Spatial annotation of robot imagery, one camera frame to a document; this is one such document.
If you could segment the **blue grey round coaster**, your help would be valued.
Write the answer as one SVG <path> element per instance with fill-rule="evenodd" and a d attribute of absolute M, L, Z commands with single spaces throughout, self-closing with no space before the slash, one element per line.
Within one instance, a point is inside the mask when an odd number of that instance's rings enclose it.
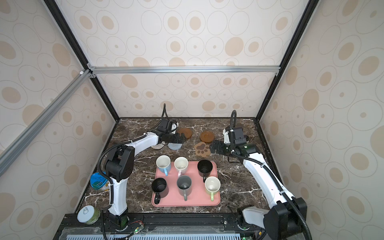
<path fill-rule="evenodd" d="M 183 144 L 175 144 L 175 143 L 169 143 L 168 144 L 169 149 L 171 149 L 173 151 L 177 151 L 177 150 L 181 149 L 182 146 L 183 146 Z"/>

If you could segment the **brown wooden coaster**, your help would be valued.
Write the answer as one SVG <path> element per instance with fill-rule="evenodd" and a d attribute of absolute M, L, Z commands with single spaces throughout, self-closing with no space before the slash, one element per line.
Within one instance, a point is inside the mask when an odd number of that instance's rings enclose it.
<path fill-rule="evenodd" d="M 215 139 L 215 134 L 210 131 L 204 131 L 200 135 L 200 140 L 204 143 L 211 143 Z"/>
<path fill-rule="evenodd" d="M 179 134 L 184 134 L 184 136 L 186 137 L 186 139 L 190 139 L 191 136 L 192 136 L 192 130 L 189 129 L 189 128 L 180 128 L 178 129 L 178 133 Z"/>

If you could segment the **light grey woven coaster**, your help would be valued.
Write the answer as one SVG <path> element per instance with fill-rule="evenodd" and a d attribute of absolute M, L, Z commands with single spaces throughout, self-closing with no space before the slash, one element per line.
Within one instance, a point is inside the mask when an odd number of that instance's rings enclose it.
<path fill-rule="evenodd" d="M 154 145 L 154 146 L 151 146 L 152 149 L 154 150 L 160 150 L 164 147 L 165 145 L 164 144 L 157 144 L 157 145 Z"/>

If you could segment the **brown paw shaped coaster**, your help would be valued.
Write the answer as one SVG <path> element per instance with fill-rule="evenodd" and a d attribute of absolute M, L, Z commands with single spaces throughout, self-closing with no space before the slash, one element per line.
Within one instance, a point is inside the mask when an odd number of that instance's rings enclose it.
<path fill-rule="evenodd" d="M 200 142 L 194 146 L 195 154 L 199 157 L 206 158 L 211 155 L 210 146 L 205 142 Z"/>

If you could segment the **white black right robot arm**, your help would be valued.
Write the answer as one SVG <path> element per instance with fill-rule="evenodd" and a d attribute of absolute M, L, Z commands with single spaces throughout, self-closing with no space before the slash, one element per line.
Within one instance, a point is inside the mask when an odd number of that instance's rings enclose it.
<path fill-rule="evenodd" d="M 259 148 L 247 141 L 243 128 L 236 126 L 236 121 L 237 112 L 232 111 L 230 125 L 223 130 L 224 140 L 214 140 L 210 150 L 213 154 L 236 158 L 242 163 L 261 187 L 270 208 L 243 208 L 239 224 L 258 226 L 272 240 L 284 240 L 298 234 L 303 234 L 306 240 L 312 239 L 306 222 L 307 203 L 303 198 L 296 198 L 281 183 Z"/>

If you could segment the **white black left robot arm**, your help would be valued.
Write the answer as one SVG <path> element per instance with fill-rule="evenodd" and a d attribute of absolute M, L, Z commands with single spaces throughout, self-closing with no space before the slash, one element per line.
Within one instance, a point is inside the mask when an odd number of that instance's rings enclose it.
<path fill-rule="evenodd" d="M 164 104 L 162 117 L 155 127 L 140 137 L 108 148 L 100 156 L 97 169 L 109 181 L 110 187 L 110 203 L 102 209 L 102 213 L 118 228 L 123 229 L 128 224 L 127 181 L 134 170 L 135 156 L 163 142 L 183 144 L 187 138 L 176 132 L 177 127 L 177 121 L 168 117 Z"/>

